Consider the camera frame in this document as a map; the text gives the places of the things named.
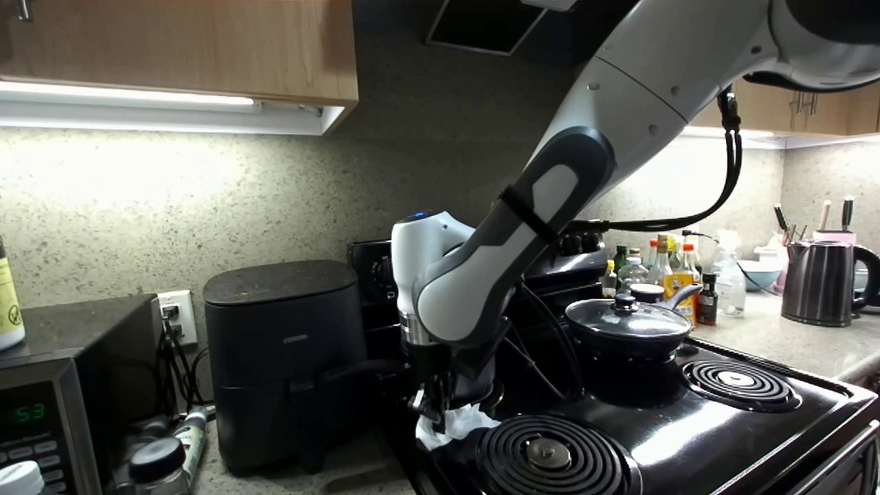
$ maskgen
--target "wall outlet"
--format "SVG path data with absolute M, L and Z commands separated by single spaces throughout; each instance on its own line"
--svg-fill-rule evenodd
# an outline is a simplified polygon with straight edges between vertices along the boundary
M 194 345 L 198 343 L 198 333 L 194 333 L 194 314 L 191 314 L 191 293 L 190 289 L 178 289 L 178 290 L 158 290 L 158 325 L 161 315 L 169 311 L 175 314 L 172 318 L 180 325 L 180 345 Z

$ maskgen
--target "white cloth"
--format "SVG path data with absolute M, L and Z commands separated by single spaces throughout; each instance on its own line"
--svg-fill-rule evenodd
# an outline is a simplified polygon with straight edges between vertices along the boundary
M 415 421 L 415 439 L 429 451 L 443 449 L 453 439 L 461 439 L 472 429 L 495 429 L 497 427 L 497 421 L 490 417 L 487 413 L 480 413 L 476 403 L 461 403 L 459 410 L 446 410 L 443 414 L 446 414 L 443 431 L 435 431 L 432 421 L 424 414 Z

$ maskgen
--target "wooden cabinet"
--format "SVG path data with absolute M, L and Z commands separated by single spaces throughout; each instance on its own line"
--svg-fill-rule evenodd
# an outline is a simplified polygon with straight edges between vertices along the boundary
M 876 132 L 880 86 L 843 92 L 803 92 L 733 81 L 741 128 L 766 128 L 785 135 L 865 135 Z M 718 125 L 718 108 L 710 103 L 692 119 L 697 125 Z
M 29 22 L 2 4 L 2 77 L 358 102 L 352 0 L 29 0 Z

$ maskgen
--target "black burner coil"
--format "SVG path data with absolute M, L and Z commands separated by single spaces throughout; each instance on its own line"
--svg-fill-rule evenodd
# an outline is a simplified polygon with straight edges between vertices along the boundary
M 692 391 L 741 410 L 785 413 L 796 410 L 799 403 L 796 391 L 785 380 L 765 374 L 752 366 L 685 363 L 681 370 Z
M 487 488 L 495 495 L 616 495 L 630 465 L 598 431 L 556 414 L 516 414 L 480 439 Z

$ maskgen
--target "speckled backsplash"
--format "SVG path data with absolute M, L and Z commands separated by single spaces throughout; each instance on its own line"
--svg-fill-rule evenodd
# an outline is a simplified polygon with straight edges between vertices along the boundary
M 0 234 L 22 301 L 198 293 L 237 266 L 343 257 L 411 208 L 477 223 L 574 69 L 424 47 L 409 15 L 358 18 L 360 108 L 326 136 L 2 128 Z M 765 238 L 781 174 L 781 152 L 748 152 L 703 229 Z M 677 139 L 585 218 L 685 215 L 711 202 L 721 175 L 721 136 Z
M 821 200 L 831 200 L 828 229 L 842 229 L 842 202 L 855 200 L 853 231 L 880 253 L 880 145 L 849 142 L 833 149 L 785 152 L 784 193 L 789 223 L 818 224 Z

